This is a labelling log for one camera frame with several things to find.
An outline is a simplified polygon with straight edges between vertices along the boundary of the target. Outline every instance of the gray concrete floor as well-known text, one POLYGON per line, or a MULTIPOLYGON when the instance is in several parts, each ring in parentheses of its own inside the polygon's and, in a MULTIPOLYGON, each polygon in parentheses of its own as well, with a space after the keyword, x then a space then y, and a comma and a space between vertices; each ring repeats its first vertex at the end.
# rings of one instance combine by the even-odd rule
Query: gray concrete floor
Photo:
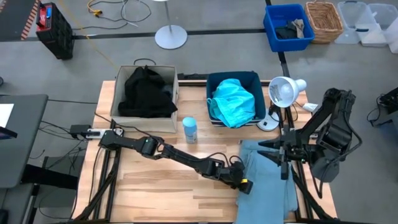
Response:
MULTIPOLYGON (((155 32, 165 24, 164 6, 161 2, 144 1, 150 5, 152 16, 138 23, 139 28, 89 29, 87 33, 155 32)), ((273 4, 292 2, 275 0, 273 4)), ((296 2, 305 4, 304 0, 296 2)), ((366 2, 398 6, 393 0, 366 2)), ((83 26, 112 25, 98 22, 89 15, 85 9, 86 1, 69 0, 65 4, 83 26)), ((133 7, 134 2, 129 4, 132 6, 127 14, 134 19, 136 6, 133 7)), ((187 30, 232 29, 261 28, 265 2, 173 0, 169 5, 175 24, 187 30)), ((117 18, 119 7, 104 6, 104 11, 117 18)), ((177 50, 159 48, 152 37, 93 42, 116 65, 131 65, 135 59, 146 57, 158 64, 175 65, 178 72, 184 73, 254 70, 262 79, 282 75, 277 54, 270 51, 265 34, 190 36, 177 50)), ((66 62, 56 60, 40 42, 0 43, 0 58, 0 76, 7 82, 0 87, 0 94, 46 93, 58 100, 96 101, 102 81, 112 80, 116 75, 115 69, 93 50, 87 40, 76 41, 74 58, 66 62)), ((338 216, 347 221, 393 223, 398 207, 398 133, 388 124, 372 128, 366 115, 376 107, 375 100, 381 93, 397 87, 398 56, 391 54, 387 47, 330 44, 311 45, 303 52, 288 52, 286 58, 291 76, 308 82, 309 101, 321 103, 325 90, 331 87, 351 89, 357 96, 350 123, 364 144, 341 164, 339 176, 331 183, 338 216)), ((93 120, 94 110, 95 105, 49 102, 44 120, 66 127, 88 124, 93 120)), ((40 154, 42 149, 46 149, 46 156, 62 156, 74 144, 40 133, 32 157, 40 154)), ((42 157, 31 160, 31 163, 41 164, 42 157)), ((71 198, 73 196, 64 202, 46 202, 47 208, 43 211, 48 215, 68 217, 71 198)), ((53 221, 38 213, 35 222, 53 221)))

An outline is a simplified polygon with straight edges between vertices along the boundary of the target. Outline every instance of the lamp base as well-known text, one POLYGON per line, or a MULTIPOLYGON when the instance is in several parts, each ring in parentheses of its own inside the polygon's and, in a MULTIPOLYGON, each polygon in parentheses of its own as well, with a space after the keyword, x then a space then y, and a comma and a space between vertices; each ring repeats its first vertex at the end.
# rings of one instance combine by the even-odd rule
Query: lamp base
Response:
POLYGON ((176 25, 171 25, 171 31, 169 26, 163 26, 155 34, 156 44, 163 49, 177 49, 185 44, 187 38, 187 31, 176 25))
POLYGON ((272 131, 279 125, 279 116, 276 112, 272 115, 268 114, 268 109, 266 111, 266 117, 257 123, 257 127, 263 131, 272 131))

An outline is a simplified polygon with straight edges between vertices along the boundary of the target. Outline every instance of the white lamp shade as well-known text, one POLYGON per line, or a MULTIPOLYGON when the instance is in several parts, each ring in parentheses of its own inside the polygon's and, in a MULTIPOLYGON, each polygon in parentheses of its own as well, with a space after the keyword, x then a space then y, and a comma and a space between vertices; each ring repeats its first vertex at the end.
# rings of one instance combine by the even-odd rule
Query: white lamp shade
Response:
POLYGON ((299 93, 307 87, 304 80, 293 80, 288 77, 275 77, 268 88, 269 98, 276 106, 286 108, 292 105, 299 93))

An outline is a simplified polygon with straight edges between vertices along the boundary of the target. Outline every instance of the wicker basket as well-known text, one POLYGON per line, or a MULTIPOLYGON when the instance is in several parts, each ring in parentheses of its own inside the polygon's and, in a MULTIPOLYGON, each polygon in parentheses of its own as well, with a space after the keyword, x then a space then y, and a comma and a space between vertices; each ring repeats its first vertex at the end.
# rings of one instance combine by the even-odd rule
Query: wicker basket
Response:
POLYGON ((305 13, 315 33, 313 43, 328 44, 343 33, 343 23, 333 3, 307 2, 305 13))

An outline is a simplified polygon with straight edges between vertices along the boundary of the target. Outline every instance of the blue bin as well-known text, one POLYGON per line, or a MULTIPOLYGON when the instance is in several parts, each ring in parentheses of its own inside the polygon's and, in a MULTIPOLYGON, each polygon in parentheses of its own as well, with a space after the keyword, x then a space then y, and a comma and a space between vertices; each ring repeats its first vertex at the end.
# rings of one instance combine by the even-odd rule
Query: blue bin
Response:
POLYGON ((308 17, 305 15, 303 7, 299 4, 267 6, 263 23, 273 52, 304 50, 315 38, 315 34, 308 22, 308 17), (294 21, 295 19, 304 21, 304 38, 278 39, 275 28, 286 26, 289 21, 294 21))
MULTIPOLYGON (((266 117, 266 104, 262 93, 261 81, 256 72, 220 72, 209 74, 206 82, 206 98, 213 98, 213 92, 216 91, 218 85, 229 78, 239 80, 242 87, 254 96, 254 109, 256 110, 256 115, 244 126, 255 125, 264 119, 266 117)), ((222 121, 210 115, 209 104, 207 104, 207 110, 213 125, 225 126, 222 121)))

